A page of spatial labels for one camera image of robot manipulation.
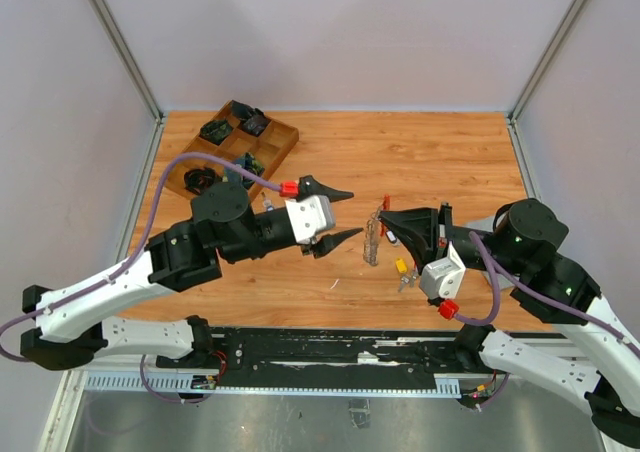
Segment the key with red tag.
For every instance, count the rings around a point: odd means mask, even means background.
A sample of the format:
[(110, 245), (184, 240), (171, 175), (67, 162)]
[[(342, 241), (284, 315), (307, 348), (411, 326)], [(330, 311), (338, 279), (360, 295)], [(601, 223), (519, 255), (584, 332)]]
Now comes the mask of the key with red tag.
[(416, 268), (403, 272), (400, 277), (400, 284), (397, 292), (401, 293), (405, 288), (412, 288), (419, 280), (419, 272)]

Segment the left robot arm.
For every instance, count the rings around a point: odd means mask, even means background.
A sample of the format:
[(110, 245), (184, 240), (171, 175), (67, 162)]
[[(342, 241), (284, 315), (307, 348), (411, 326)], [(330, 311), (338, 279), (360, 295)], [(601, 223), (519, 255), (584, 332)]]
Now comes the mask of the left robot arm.
[(282, 207), (256, 213), (240, 184), (219, 182), (192, 199), (192, 215), (152, 237), (103, 272), (57, 290), (30, 286), (23, 311), (35, 320), (20, 337), (22, 358), (52, 371), (115, 355), (155, 355), (200, 368), (220, 357), (207, 320), (129, 320), (120, 312), (221, 278), (221, 264), (256, 260), (289, 247), (321, 258), (358, 234), (333, 233), (332, 203), (353, 193), (311, 176), (282, 186)]

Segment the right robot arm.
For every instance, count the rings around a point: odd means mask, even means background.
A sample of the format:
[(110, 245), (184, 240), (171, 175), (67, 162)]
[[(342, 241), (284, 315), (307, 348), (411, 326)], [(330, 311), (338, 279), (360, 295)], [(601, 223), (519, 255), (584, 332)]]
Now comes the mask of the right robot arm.
[[(462, 323), (452, 349), (460, 369), (485, 366), (516, 375), (571, 402), (612, 440), (638, 448), (639, 341), (589, 273), (559, 253), (569, 229), (549, 207), (535, 198), (506, 204), (489, 231), (454, 225), (447, 204), (383, 211), (379, 219), (414, 259), (428, 303)], [(497, 303), (484, 319), (462, 316), (454, 298), (469, 269), (488, 274), (494, 296), (505, 278), (520, 307), (570, 340), (588, 364), (546, 354), (497, 329)]]

